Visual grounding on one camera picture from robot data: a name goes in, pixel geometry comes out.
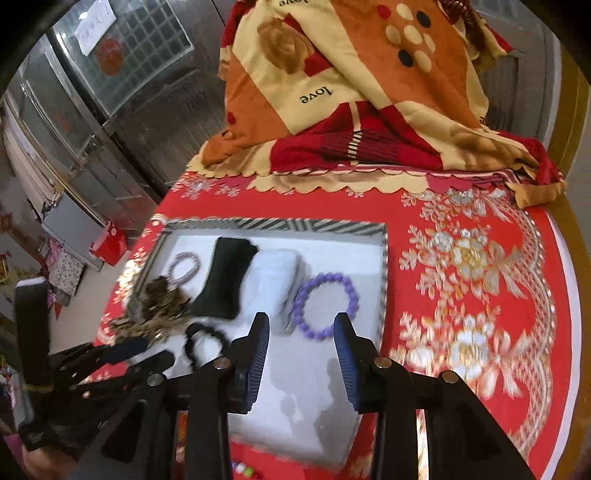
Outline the black fuzzy hair clip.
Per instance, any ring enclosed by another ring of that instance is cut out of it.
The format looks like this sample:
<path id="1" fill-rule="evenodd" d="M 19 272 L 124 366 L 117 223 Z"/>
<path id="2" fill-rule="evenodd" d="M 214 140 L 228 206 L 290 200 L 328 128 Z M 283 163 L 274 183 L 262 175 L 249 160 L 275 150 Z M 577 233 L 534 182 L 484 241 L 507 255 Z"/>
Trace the black fuzzy hair clip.
<path id="1" fill-rule="evenodd" d="M 193 317 L 233 320 L 240 311 L 240 288 L 259 249 L 247 239 L 219 237 L 204 289 L 189 308 Z"/>

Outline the striped white tray box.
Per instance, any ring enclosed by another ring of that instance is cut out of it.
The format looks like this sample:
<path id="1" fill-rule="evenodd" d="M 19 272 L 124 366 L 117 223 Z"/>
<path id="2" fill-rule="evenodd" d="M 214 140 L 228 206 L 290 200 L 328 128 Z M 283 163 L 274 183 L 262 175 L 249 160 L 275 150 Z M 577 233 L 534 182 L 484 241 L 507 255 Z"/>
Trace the striped white tray box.
<path id="1" fill-rule="evenodd" d="M 204 289 L 219 237 L 247 239 L 259 250 L 297 251 L 304 263 L 304 278 L 297 291 L 321 274 L 345 276 L 356 291 L 356 332 L 381 343 L 388 287 L 388 235 L 382 223 L 240 217 L 171 220 L 133 269 L 126 309 L 150 280 L 187 273 L 190 265 L 178 260 L 183 252 L 194 253 L 201 263 L 182 288 L 188 297 L 197 297 Z M 229 429 L 246 445 L 338 471 L 352 450 L 360 416 L 346 399 L 334 342 L 305 335 L 291 317 L 293 308 L 294 302 L 287 330 L 276 334 L 270 328 L 256 404 L 249 414 L 231 416 Z M 252 320 L 240 319 L 239 313 L 233 320 L 204 317 L 205 323 L 231 339 L 245 335 Z"/>

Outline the orange red floral blanket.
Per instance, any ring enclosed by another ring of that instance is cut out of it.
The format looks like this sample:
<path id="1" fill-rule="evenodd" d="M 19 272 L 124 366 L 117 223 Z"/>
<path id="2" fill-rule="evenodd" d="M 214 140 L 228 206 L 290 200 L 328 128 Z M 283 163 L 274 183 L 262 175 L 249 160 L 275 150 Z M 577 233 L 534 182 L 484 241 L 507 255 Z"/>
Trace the orange red floral blanket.
<path id="1" fill-rule="evenodd" d="M 510 50 L 467 1 L 237 1 L 225 125 L 188 169 L 303 192 L 513 170 L 518 206 L 550 203 L 567 184 L 542 144 L 486 122 L 480 74 Z"/>

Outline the red floral embroidered tablecloth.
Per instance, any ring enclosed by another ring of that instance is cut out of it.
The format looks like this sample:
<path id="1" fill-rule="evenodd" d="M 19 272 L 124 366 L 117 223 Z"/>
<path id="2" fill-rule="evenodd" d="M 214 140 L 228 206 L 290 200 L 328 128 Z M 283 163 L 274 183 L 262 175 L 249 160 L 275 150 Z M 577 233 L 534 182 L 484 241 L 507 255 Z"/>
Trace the red floral embroidered tablecloth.
<path id="1" fill-rule="evenodd" d="M 164 223 L 183 218 L 329 218 L 384 223 L 384 349 L 420 373 L 455 370 L 508 431 L 534 474 L 557 475 L 581 378 L 582 321 L 572 259 L 549 210 L 519 208 L 501 185 L 392 193 L 260 192 L 186 173 L 148 221 L 100 321 L 113 340 L 132 273 Z"/>

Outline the red bag on floor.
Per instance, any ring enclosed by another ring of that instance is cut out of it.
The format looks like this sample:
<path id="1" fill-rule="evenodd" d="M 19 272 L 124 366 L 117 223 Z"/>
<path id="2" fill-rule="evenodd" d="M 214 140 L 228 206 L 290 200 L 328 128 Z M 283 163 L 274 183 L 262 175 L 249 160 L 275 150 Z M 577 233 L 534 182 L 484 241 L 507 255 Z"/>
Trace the red bag on floor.
<path id="1" fill-rule="evenodd" d="M 89 253 L 110 266 L 115 266 L 127 251 L 124 232 L 108 222 L 98 238 L 90 245 Z"/>

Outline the light blue fuzzy hair clip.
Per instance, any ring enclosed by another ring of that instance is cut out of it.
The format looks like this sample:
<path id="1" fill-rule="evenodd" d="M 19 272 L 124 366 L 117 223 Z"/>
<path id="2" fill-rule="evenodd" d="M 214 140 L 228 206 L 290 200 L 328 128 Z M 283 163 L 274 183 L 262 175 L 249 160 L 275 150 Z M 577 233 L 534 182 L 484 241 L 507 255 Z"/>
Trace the light blue fuzzy hair clip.
<path id="1" fill-rule="evenodd" d="M 304 278 L 304 263 L 297 251 L 259 250 L 253 257 L 240 287 L 240 319 L 252 320 L 266 313 L 276 334 L 287 330 L 291 306 Z"/>

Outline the metal glass door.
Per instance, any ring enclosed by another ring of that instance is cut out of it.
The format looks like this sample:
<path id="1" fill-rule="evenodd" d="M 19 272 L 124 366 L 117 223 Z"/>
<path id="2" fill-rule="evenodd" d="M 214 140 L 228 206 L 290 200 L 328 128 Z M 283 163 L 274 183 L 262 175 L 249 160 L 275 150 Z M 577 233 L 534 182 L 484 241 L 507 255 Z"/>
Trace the metal glass door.
<path id="1" fill-rule="evenodd" d="M 231 5 L 113 1 L 113 22 L 84 50 L 91 8 L 69 4 L 17 68 L 2 106 L 70 198 L 133 240 L 221 130 L 219 42 Z"/>

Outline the black hair scrunchie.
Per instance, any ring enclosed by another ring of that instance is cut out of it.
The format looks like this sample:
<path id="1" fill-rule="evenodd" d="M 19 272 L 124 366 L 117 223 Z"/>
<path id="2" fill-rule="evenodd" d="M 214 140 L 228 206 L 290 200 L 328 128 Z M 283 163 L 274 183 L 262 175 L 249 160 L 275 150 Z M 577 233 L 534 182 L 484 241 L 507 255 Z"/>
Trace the black hair scrunchie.
<path id="1" fill-rule="evenodd" d="M 212 360 L 224 356 L 230 342 L 222 331 L 199 322 L 185 330 L 184 354 L 193 372 Z"/>

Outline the leopard print bow scrunchie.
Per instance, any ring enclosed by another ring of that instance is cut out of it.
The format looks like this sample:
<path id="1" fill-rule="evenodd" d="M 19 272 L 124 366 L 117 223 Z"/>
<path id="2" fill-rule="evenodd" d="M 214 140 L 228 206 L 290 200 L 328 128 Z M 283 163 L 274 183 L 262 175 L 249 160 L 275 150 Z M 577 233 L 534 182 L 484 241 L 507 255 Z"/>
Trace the leopard print bow scrunchie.
<path id="1" fill-rule="evenodd" d="M 190 297 L 183 289 L 172 286 L 164 276 L 145 285 L 138 298 L 132 298 L 124 314 L 110 322 L 114 342 L 144 339 L 154 344 L 166 339 L 177 328 L 188 311 Z"/>

